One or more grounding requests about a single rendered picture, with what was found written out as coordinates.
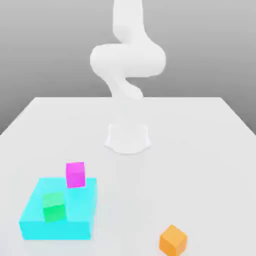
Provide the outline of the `small orange cube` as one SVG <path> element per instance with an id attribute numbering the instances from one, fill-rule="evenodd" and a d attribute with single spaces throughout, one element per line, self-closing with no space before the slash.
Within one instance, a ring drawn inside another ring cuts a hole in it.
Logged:
<path id="1" fill-rule="evenodd" d="M 175 227 L 169 226 L 159 238 L 159 249 L 167 256 L 180 256 L 187 247 L 188 236 Z"/>

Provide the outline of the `large cyan box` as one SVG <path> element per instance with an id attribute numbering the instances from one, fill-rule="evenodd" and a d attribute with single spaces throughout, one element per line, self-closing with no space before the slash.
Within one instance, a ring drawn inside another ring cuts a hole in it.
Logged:
<path id="1" fill-rule="evenodd" d="M 46 222 L 43 195 L 61 192 L 66 218 Z M 24 240 L 90 240 L 97 205 L 97 179 L 86 179 L 85 187 L 68 188 L 64 177 L 41 177 L 19 220 Z"/>

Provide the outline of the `small green cube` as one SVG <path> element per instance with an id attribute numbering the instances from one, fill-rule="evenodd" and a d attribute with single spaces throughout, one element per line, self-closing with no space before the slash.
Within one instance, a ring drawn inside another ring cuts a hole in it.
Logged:
<path id="1" fill-rule="evenodd" d="M 42 211 L 45 222 L 62 221 L 67 218 L 63 192 L 45 193 L 42 196 Z"/>

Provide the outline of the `small magenta cube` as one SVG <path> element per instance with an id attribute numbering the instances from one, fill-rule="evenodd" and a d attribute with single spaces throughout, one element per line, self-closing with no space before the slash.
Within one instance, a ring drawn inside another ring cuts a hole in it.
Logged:
<path id="1" fill-rule="evenodd" d="M 86 186 L 84 162 L 70 162 L 66 164 L 66 184 L 68 189 Z"/>

